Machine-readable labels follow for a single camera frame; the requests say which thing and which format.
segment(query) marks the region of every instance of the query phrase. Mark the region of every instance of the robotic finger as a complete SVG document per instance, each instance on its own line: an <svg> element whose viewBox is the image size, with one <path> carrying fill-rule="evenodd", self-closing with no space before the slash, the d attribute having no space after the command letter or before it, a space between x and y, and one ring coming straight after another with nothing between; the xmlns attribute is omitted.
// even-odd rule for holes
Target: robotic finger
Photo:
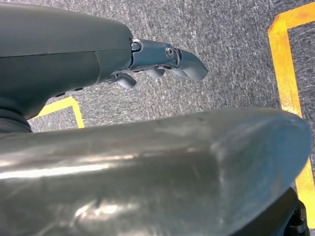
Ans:
<svg viewBox="0 0 315 236"><path fill-rule="evenodd" d="M198 57L193 53L174 48L170 44L154 42L145 39L132 39L131 63L128 68L115 71L113 75L127 72L146 72L153 78L159 78L165 70L170 70L179 77L189 77L195 81L205 78L208 70ZM115 82L110 77L107 82ZM131 88L129 84L121 84Z"/></svg>

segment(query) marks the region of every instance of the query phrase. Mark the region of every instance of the robotic hand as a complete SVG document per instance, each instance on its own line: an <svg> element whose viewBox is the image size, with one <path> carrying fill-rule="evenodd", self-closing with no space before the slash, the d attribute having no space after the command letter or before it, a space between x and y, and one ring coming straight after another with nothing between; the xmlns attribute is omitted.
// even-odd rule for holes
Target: robotic hand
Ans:
<svg viewBox="0 0 315 236"><path fill-rule="evenodd" d="M36 116L48 99L100 82L131 88L127 74L165 69L200 81L196 56L168 43L134 39L125 25L49 7L0 3L0 110Z"/></svg>

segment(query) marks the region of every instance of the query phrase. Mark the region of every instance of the yellow tape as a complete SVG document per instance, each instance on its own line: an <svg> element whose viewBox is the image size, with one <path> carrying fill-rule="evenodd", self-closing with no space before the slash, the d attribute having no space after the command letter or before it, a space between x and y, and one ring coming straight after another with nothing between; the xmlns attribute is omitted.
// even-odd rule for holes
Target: yellow tape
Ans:
<svg viewBox="0 0 315 236"><path fill-rule="evenodd" d="M38 116L35 118L42 117L50 113L66 109L68 107L73 107L76 123L79 128L84 128L85 123L83 122L82 116L81 115L80 107L79 103L73 97L67 97L60 101L54 102L51 104L45 105Z"/></svg>
<svg viewBox="0 0 315 236"><path fill-rule="evenodd" d="M283 110L302 117L288 29L315 21L315 2L278 15L269 29L268 37ZM298 198L307 209L307 223L315 228L315 184L310 160L295 180Z"/></svg>

